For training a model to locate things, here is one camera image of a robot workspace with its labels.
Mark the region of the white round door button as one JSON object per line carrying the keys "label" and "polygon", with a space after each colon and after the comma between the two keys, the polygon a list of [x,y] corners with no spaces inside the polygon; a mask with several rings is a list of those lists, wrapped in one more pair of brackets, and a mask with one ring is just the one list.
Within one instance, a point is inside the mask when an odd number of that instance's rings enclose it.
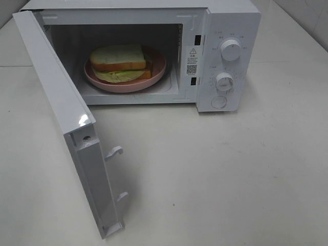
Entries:
{"label": "white round door button", "polygon": [[224,96],[218,96],[212,99],[211,105],[213,108],[222,109],[227,105],[227,99]]}

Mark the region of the pink round plate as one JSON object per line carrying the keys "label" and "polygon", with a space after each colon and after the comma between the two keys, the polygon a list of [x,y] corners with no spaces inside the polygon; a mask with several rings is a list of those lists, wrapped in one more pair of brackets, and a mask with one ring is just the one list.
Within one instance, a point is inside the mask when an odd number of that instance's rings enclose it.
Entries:
{"label": "pink round plate", "polygon": [[131,93],[156,84],[167,68],[165,56],[158,50],[143,46],[146,68],[120,72],[97,72],[89,60],[85,62],[84,72],[88,81],[95,87],[113,93]]}

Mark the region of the white upper microwave knob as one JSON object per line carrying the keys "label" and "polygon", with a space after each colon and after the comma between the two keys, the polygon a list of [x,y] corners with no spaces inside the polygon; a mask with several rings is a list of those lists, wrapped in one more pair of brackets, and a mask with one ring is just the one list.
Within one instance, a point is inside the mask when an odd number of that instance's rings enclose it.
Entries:
{"label": "white upper microwave knob", "polygon": [[221,56],[226,61],[234,61],[240,57],[241,43],[235,37],[225,39],[220,45]]}

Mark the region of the white lower microwave knob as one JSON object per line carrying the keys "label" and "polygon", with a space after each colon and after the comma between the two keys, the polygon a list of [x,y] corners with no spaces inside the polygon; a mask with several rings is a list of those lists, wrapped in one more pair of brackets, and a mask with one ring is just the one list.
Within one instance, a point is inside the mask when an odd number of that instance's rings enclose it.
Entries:
{"label": "white lower microwave knob", "polygon": [[228,91],[233,88],[234,81],[231,74],[222,72],[216,76],[216,89],[219,91]]}

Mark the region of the white warning label sticker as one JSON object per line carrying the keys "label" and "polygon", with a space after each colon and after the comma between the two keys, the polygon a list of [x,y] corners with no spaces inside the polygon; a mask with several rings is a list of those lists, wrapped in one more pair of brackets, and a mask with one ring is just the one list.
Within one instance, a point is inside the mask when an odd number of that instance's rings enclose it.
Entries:
{"label": "white warning label sticker", "polygon": [[196,76],[199,71],[201,60],[200,46],[186,46],[185,48],[185,74],[187,76]]}

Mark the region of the white microwave knob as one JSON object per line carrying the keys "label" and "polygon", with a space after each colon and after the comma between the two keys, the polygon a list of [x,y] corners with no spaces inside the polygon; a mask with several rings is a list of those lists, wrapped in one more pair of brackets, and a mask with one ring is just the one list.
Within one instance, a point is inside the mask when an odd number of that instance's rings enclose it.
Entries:
{"label": "white microwave knob", "polygon": [[219,91],[228,91],[233,88],[234,81],[231,74],[222,72],[216,76],[216,89]]}
{"label": "white microwave knob", "polygon": [[225,39],[220,45],[221,56],[226,61],[234,61],[240,57],[241,43],[235,37]]}

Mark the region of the white microwave oven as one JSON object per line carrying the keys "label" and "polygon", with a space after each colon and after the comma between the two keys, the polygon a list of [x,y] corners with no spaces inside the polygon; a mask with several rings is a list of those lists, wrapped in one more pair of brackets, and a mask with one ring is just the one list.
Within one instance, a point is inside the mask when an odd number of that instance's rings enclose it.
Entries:
{"label": "white microwave oven", "polygon": [[30,1],[14,20],[54,111],[238,108],[261,14],[251,1]]}

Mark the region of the sandwich with lettuce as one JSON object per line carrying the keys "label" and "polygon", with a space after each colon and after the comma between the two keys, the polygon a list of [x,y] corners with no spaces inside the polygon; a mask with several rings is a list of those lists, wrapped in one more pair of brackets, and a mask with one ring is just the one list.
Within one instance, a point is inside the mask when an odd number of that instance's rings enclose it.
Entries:
{"label": "sandwich with lettuce", "polygon": [[96,48],[90,54],[90,64],[95,76],[108,83],[152,77],[152,61],[139,44]]}

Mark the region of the white microwave door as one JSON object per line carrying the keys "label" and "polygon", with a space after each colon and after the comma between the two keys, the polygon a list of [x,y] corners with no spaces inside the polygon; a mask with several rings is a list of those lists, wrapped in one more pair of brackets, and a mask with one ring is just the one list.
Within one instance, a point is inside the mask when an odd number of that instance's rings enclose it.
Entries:
{"label": "white microwave door", "polygon": [[129,194],[113,194],[107,171],[107,161],[122,154],[123,148],[116,146],[103,154],[94,128],[96,120],[46,37],[41,17],[22,11],[13,18],[60,126],[99,233],[106,238],[124,228],[122,212]]}

